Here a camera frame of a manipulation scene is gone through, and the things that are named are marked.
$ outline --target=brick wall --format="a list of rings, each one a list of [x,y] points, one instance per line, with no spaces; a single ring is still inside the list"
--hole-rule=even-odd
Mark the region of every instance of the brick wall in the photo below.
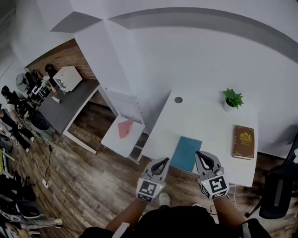
[[[36,69],[42,76],[48,76],[47,72],[45,72],[46,64],[52,64],[57,71],[63,66],[74,66],[83,78],[96,79],[75,39],[48,51],[26,68],[29,68],[31,72]]]

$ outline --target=gray desk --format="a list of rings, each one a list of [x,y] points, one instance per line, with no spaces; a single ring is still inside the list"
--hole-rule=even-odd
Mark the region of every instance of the gray desk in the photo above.
[[[98,90],[98,87],[99,82],[97,80],[83,79],[72,92],[67,92],[66,94],[63,94],[60,90],[57,90],[56,93],[51,92],[38,109],[57,132],[66,135],[94,154],[96,153],[95,150],[70,134],[68,129],[83,107]],[[52,96],[60,99],[60,103],[54,101]]]

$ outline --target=table leg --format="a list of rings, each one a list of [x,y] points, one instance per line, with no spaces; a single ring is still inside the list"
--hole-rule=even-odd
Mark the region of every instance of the table leg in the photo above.
[[[136,161],[134,158],[132,158],[131,156],[128,156],[127,158],[129,158],[130,160],[134,161],[137,165],[139,165],[140,163],[138,161]]]
[[[139,149],[139,150],[142,150],[142,149],[143,149],[143,147],[140,147],[140,146],[138,146],[138,145],[135,145],[135,148],[137,148],[137,149]]]
[[[74,135],[70,134],[68,131],[64,131],[63,134],[66,135],[68,138],[70,138],[75,143],[77,143],[78,145],[80,145],[83,148],[85,148],[86,150],[90,151],[93,154],[96,154],[96,150],[92,149],[90,146],[88,146],[85,143],[83,143],[82,141],[80,141],[77,137],[75,137]]]
[[[139,157],[138,157],[138,159],[137,159],[137,162],[140,162],[142,156],[143,156],[142,154],[139,155]]]

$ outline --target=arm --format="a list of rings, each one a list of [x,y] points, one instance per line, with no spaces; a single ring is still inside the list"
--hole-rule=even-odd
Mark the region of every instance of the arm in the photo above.
[[[116,232],[122,222],[129,223],[128,230],[132,231],[138,223],[148,203],[135,199],[124,211],[115,217],[106,227],[107,230]]]
[[[220,224],[233,229],[245,222],[244,217],[226,196],[213,200]]]
[[[11,110],[9,112],[9,116],[15,121],[17,122],[20,126],[23,127],[23,123],[21,121],[21,119],[19,118],[18,114],[15,112],[15,110]]]
[[[11,133],[9,132],[9,129],[2,122],[0,122],[0,130],[2,130],[7,136],[11,135]]]
[[[29,238],[28,233],[26,230],[18,229],[17,227],[11,225],[10,223],[6,222],[5,226],[16,234],[17,238]]]

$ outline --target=brown book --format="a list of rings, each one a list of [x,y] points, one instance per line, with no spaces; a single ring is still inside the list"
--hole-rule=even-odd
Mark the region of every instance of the brown book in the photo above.
[[[251,159],[255,156],[255,130],[245,126],[235,126],[233,157]]]

